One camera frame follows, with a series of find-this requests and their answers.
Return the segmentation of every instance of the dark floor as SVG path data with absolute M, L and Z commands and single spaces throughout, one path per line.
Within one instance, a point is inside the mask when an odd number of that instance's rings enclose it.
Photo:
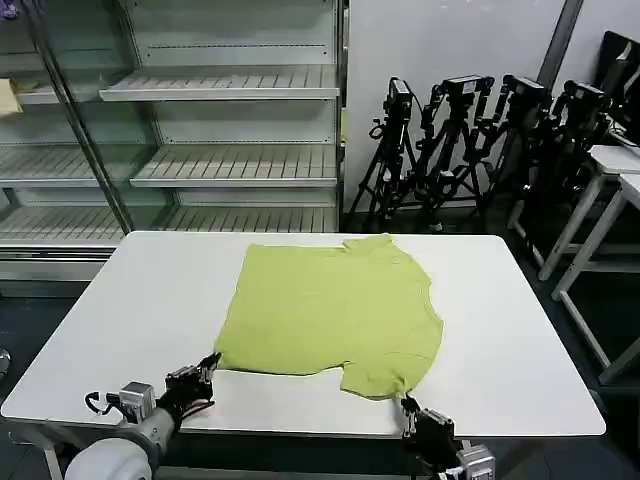
M 507 241 L 521 269 L 542 303 L 551 322 L 571 355 L 587 386 L 597 392 L 607 420 L 607 434 L 600 439 L 572 440 L 547 447 L 534 455 L 509 476 L 513 480 L 540 479 L 640 479 L 638 455 L 638 401 L 621 395 L 616 389 L 601 389 L 597 382 L 597 363 L 585 348 L 579 332 L 564 307 L 550 298 L 557 278 L 542 283 L 528 250 L 505 228 L 504 210 L 492 212 L 487 223 L 470 219 L 460 210 L 443 216 L 445 233 L 488 233 Z M 622 224 L 640 225 L 630 214 Z M 552 224 L 546 237 L 553 237 Z M 392 232 L 408 232 L 413 225 L 411 214 L 388 226 Z M 572 290 L 572 297 L 596 330 L 608 352 L 615 354 L 640 336 L 640 322 L 634 314 L 640 277 L 620 274 L 584 274 Z M 12 370 L 0 385 L 0 401 L 11 390 L 20 375 L 46 342 L 53 330 L 73 305 L 63 299 L 0 300 L 0 345 L 13 356 Z M 0 480 L 47 479 L 43 455 L 34 447 L 15 445 L 7 425 L 0 420 Z

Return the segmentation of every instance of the shelving unit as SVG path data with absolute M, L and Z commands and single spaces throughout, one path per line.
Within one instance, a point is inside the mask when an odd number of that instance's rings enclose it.
M 171 198 L 153 228 L 336 231 L 340 0 L 122 5 L 138 66 L 99 95 L 153 112 L 129 181 Z
M 32 264 L 51 245 L 71 254 L 80 248 L 87 261 L 103 260 L 103 252 L 95 257 L 92 252 L 115 247 L 123 232 L 55 95 L 25 15 L 20 12 L 16 21 L 3 22 L 0 28 L 0 78 L 11 79 L 23 110 L 0 118 L 0 249 L 3 258 L 18 249 L 20 256 L 13 260 Z M 100 90 L 125 73 L 112 14 L 101 0 L 48 0 L 43 18 L 48 46 L 91 130 L 99 158 L 114 184 L 128 186 L 150 149 L 143 129 L 134 126 L 135 112 L 100 98 Z M 151 224 L 161 208 L 134 210 Z M 59 269 L 60 276 L 52 278 L 64 279 L 73 270 L 72 265 L 62 266 L 66 257 L 46 256 L 46 268 L 55 264 Z M 20 268 L 16 274 L 11 268 L 11 262 L 3 264 L 0 279 L 19 278 Z
M 100 90 L 107 102 L 336 98 L 333 65 L 149 67 Z
M 330 145 L 165 145 L 135 187 L 335 187 Z
M 55 105 L 58 97 L 48 77 L 44 75 L 12 75 L 16 96 L 21 105 Z M 70 79 L 70 88 L 77 102 L 92 102 L 100 99 L 100 89 L 108 82 L 99 74 L 82 72 Z
M 123 236 L 109 207 L 20 207 L 0 222 L 2 242 L 117 245 Z
M 333 208 L 177 207 L 160 230 L 322 233 L 336 228 Z
M 127 181 L 139 169 L 140 145 L 105 145 L 113 180 Z M 0 147 L 0 188 L 99 188 L 78 145 Z

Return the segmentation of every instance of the glass door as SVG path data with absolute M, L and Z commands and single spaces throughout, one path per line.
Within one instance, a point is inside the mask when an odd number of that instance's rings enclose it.
M 0 23 L 0 76 L 18 105 L 0 119 L 0 241 L 112 250 L 153 221 L 135 199 L 130 210 L 122 201 L 153 136 L 136 109 L 98 94 L 130 68 L 119 26 L 99 0 L 16 7 L 17 18 Z

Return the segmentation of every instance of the white wall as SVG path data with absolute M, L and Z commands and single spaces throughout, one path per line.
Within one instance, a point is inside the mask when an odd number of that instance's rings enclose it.
M 375 151 L 368 132 L 372 118 L 382 117 L 389 77 L 407 80 L 423 103 L 434 84 L 469 74 L 494 76 L 497 95 L 506 73 L 537 77 L 563 4 L 564 0 L 352 0 L 345 209 Z M 446 105 L 441 112 L 448 114 Z M 417 123 L 417 109 L 413 117 Z M 417 125 L 413 132 L 415 140 Z
M 594 80 L 602 37 L 607 30 L 640 42 L 640 1 L 585 0 L 558 73 L 556 94 L 562 92 L 567 80 L 587 83 Z

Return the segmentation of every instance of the metal pole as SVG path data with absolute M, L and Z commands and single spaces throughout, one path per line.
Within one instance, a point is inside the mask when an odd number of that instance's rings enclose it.
M 537 82 L 545 87 L 553 88 L 556 82 L 583 3 L 584 0 L 565 0 L 564 2 L 547 54 L 538 73 Z
M 31 39 L 40 54 L 40 58 L 44 63 L 49 76 L 51 77 L 51 83 L 53 89 L 60 101 L 62 109 L 67 117 L 69 126 L 73 130 L 80 148 L 82 149 L 89 167 L 93 172 L 100 189 L 102 190 L 109 207 L 113 215 L 116 217 L 120 228 L 126 234 L 134 230 L 133 220 L 129 215 L 120 194 L 116 187 L 113 185 L 109 173 L 107 172 L 100 151 L 93 142 L 89 131 L 80 116 L 77 105 L 73 100 L 71 91 L 69 90 L 68 83 L 64 78 L 62 69 L 58 64 L 58 61 L 51 49 L 51 42 L 49 41 L 48 32 L 44 22 L 42 21 L 42 15 L 37 5 L 33 5 L 31 8 L 31 2 L 29 0 L 19 0 L 22 11 L 27 19 L 27 28 Z

